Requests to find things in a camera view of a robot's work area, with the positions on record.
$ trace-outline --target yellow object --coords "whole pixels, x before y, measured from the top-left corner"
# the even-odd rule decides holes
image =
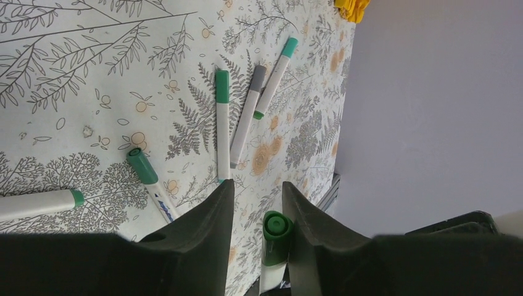
[[[335,0],[334,7],[340,9],[340,15],[345,20],[360,23],[370,2],[371,0]]]

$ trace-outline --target gray marker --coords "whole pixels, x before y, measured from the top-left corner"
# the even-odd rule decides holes
[[[247,139],[247,133],[249,132],[250,122],[252,121],[252,115],[254,114],[256,103],[260,97],[260,90],[262,90],[266,71],[267,69],[264,66],[258,65],[254,68],[249,93],[245,99],[242,116],[240,117],[240,122],[238,123],[238,128],[236,129],[236,134],[234,135],[233,144],[231,146],[231,168],[236,168],[240,162],[242,150],[245,145],[245,140]]]

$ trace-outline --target table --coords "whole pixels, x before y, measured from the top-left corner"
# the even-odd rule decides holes
[[[217,186],[214,77],[229,70],[230,130],[253,68],[299,40],[236,182],[227,295],[259,275],[262,216],[281,183],[328,190],[355,25],[321,0],[0,0],[0,195],[78,188],[85,205],[1,232],[118,232],[165,225],[125,153],[141,147],[178,211]]]

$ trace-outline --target green marker cap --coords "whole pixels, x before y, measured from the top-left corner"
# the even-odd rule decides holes
[[[134,148],[127,153],[127,161],[136,171],[138,178],[145,185],[158,182],[158,175],[150,165],[147,157],[140,148]]]
[[[252,116],[254,117],[254,119],[260,120],[263,118],[263,113],[261,113],[259,111],[254,111],[254,114]]]
[[[229,72],[226,70],[216,71],[216,102],[229,103]]]
[[[287,261],[290,236],[294,225],[282,213],[268,211],[263,217],[263,245],[261,262],[273,266]]]
[[[285,47],[283,48],[283,51],[281,52],[281,55],[291,58],[292,54],[294,53],[294,50],[296,49],[296,46],[298,46],[298,39],[289,38],[287,40],[287,44],[285,44]]]
[[[81,207],[85,201],[83,193],[76,189],[70,189],[69,191],[73,194],[73,198],[75,199],[75,208]]]

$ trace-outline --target gray background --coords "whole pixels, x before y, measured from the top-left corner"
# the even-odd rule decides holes
[[[372,0],[356,26],[336,218],[367,236],[523,208],[523,1]]]

